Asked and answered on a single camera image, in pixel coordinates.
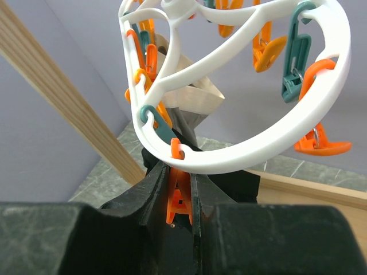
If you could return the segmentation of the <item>black underwear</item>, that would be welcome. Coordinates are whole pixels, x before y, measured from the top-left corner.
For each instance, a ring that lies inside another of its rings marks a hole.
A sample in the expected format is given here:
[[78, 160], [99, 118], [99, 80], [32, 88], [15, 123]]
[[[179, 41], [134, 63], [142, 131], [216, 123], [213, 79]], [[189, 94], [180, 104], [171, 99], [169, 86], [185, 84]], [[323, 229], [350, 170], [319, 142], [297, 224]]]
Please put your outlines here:
[[[178, 130], [173, 129], [176, 137], [180, 142], [189, 146], [193, 151], [203, 151], [198, 148], [196, 138], [189, 138], [188, 134], [181, 134]], [[143, 165], [147, 168], [146, 176], [159, 162], [154, 155], [148, 152], [144, 147], [141, 150]], [[224, 174], [212, 174], [208, 175], [208, 178], [237, 203], [255, 203], [257, 204], [257, 196], [259, 193], [260, 176], [253, 173], [238, 170], [235, 172]], [[174, 224], [178, 227], [186, 228], [190, 233], [192, 232], [192, 226], [189, 221], [189, 216], [185, 214], [176, 214], [173, 220]]]

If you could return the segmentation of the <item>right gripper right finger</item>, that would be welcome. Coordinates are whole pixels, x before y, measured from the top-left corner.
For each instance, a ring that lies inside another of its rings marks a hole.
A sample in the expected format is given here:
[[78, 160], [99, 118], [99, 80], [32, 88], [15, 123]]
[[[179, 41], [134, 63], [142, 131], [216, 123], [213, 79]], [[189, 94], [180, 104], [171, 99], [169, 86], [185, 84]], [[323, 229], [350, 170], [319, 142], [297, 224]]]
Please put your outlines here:
[[366, 194], [260, 174], [256, 203], [192, 175], [196, 274], [365, 274]]

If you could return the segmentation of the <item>white plastic clip hanger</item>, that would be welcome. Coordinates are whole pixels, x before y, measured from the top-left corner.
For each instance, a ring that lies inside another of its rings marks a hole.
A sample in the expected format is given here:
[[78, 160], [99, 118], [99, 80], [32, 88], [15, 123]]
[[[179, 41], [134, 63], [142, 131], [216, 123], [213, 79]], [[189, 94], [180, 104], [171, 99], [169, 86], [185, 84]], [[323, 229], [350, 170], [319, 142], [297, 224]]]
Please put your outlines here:
[[[222, 174], [256, 164], [282, 153], [307, 134], [328, 113], [340, 95], [350, 69], [351, 32], [338, 1], [311, 1], [315, 9], [298, 17], [299, 34], [312, 42], [299, 98], [285, 103], [282, 78], [285, 51], [270, 72], [252, 69], [252, 40], [267, 24], [277, 21], [286, 35], [295, 8], [305, 1], [267, 1], [240, 9], [211, 9], [196, 1], [123, 1], [118, 19], [126, 63], [132, 123], [151, 154], [164, 163], [193, 174]], [[215, 42], [197, 61], [185, 61], [191, 15], [214, 24], [232, 25], [234, 33]], [[244, 141], [205, 152], [180, 145], [184, 158], [171, 154], [173, 130], [157, 108], [166, 92], [209, 77], [225, 100], [214, 111], [224, 121], [209, 131], [229, 130], [237, 138], [249, 127]]]

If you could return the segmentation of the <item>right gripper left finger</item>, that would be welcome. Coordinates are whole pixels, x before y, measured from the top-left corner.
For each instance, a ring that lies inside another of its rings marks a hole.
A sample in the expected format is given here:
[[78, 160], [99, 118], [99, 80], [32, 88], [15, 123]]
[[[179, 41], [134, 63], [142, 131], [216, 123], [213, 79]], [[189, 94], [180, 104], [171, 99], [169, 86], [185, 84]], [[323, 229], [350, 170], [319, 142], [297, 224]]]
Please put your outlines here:
[[86, 203], [1, 203], [2, 274], [158, 274], [169, 167], [97, 209]]

